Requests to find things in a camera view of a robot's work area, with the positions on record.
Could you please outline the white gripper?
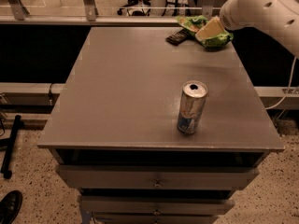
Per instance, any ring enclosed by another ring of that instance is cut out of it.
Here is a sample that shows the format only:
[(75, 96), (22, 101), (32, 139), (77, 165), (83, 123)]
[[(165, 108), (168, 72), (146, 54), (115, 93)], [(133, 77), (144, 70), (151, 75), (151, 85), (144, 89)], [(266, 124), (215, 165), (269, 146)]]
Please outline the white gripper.
[(243, 0), (227, 0), (221, 7), (220, 17), (212, 18), (195, 34), (195, 38), (198, 41), (207, 40), (223, 33), (224, 27), (232, 31), (244, 28), (246, 26), (244, 12)]

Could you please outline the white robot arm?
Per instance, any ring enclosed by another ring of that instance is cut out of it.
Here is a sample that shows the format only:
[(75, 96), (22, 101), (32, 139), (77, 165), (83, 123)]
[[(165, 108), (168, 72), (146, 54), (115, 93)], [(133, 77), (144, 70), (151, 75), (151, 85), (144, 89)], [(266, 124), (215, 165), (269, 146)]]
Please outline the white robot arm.
[(195, 33), (198, 41), (226, 30), (253, 27), (299, 58), (299, 0), (227, 0), (220, 16)]

